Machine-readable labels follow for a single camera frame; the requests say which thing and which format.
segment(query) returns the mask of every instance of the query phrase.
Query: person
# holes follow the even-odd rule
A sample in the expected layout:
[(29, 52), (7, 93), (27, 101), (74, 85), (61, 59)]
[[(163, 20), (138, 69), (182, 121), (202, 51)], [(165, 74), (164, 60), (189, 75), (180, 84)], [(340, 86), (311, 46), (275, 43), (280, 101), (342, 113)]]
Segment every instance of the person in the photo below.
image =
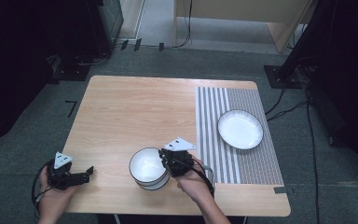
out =
[[(203, 171), (199, 165), (194, 167)], [(40, 189), (48, 189), (48, 169), (45, 167), (40, 176)], [(230, 223), (226, 215), (214, 200), (211, 192), (202, 178), (194, 171), (189, 171), (185, 175), (174, 178), (177, 187), (186, 193), (199, 207), (206, 224), (226, 224)], [(80, 186), (73, 186), (66, 190), (51, 189), (44, 193), (39, 202), (40, 218), (38, 224), (57, 223), (71, 202), (72, 197)]]

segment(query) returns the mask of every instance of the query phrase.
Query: white plate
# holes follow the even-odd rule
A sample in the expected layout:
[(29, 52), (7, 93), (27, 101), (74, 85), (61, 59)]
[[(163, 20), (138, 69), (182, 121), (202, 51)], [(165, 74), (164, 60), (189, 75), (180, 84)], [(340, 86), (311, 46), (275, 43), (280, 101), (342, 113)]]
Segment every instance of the white plate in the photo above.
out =
[(263, 139), (263, 127), (255, 116), (243, 110), (229, 110), (217, 124), (223, 140), (238, 149), (250, 149)]

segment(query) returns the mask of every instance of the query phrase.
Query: black and white striped mat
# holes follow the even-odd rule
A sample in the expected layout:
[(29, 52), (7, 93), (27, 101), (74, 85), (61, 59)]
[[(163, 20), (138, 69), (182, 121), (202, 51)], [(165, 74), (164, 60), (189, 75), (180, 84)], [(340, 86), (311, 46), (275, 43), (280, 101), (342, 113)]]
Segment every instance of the black and white striped mat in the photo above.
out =
[[(264, 136), (257, 147), (236, 149), (220, 137), (217, 122), (232, 109), (260, 121)], [(283, 185), (258, 90), (197, 87), (196, 116), (198, 155), (213, 169), (215, 183)]]

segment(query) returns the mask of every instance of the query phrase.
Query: wooden table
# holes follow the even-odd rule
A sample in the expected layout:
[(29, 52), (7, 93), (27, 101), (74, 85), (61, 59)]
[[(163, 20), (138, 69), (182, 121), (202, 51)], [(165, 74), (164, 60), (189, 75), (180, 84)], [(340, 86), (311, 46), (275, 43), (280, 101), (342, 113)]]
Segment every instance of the wooden table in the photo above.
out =
[(283, 52), (300, 23), (308, 23), (317, 0), (175, 0), (173, 44), (176, 45), (177, 17), (264, 21), (279, 52)]
[[(176, 187), (138, 187), (129, 171), (141, 148), (161, 148), (177, 136), (196, 143), (196, 87), (256, 90), (254, 82), (158, 77), (102, 77), (90, 82), (63, 153), (72, 172), (92, 165), (94, 175), (67, 209), (74, 213), (201, 215)], [(216, 184), (215, 199), (227, 216), (285, 217), (290, 205), (282, 185)]]

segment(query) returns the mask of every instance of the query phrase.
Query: plate rim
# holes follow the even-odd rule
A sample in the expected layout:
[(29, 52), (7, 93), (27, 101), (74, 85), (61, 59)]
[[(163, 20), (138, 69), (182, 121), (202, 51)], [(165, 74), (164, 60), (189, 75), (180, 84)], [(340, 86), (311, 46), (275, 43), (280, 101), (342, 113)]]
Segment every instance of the plate rim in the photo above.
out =
[[(262, 131), (262, 133), (261, 133), (261, 139), (260, 139), (260, 142), (258, 142), (254, 147), (234, 147), (234, 146), (232, 146), (232, 145), (222, 136), (222, 134), (221, 134), (221, 132), (220, 132), (220, 128), (219, 128), (219, 127), (220, 127), (220, 125), (219, 125), (220, 120), (221, 120), (221, 118), (222, 118), (223, 116), (225, 116), (225, 114), (231, 113), (231, 112), (233, 112), (233, 111), (240, 111), (240, 112), (244, 112), (244, 113), (246, 113), (246, 114), (249, 114), (250, 116), (254, 117), (255, 120), (257, 120), (257, 122), (260, 124), (261, 131)], [(255, 115), (253, 115), (252, 113), (250, 113), (250, 112), (248, 112), (248, 111), (245, 111), (245, 110), (241, 110), (241, 109), (230, 109), (230, 110), (226, 111), (225, 113), (223, 113), (223, 114), (220, 116), (219, 120), (217, 121), (217, 131), (218, 131), (220, 137), (223, 139), (223, 141), (224, 141), (226, 144), (228, 144), (228, 145), (231, 146), (231, 147), (240, 149), (240, 150), (249, 150), (249, 149), (255, 148), (255, 147), (257, 147), (258, 145), (260, 145), (260, 143), (263, 141), (263, 138), (264, 138), (264, 128), (263, 128), (263, 125), (261, 124), (260, 120), (259, 120)]]

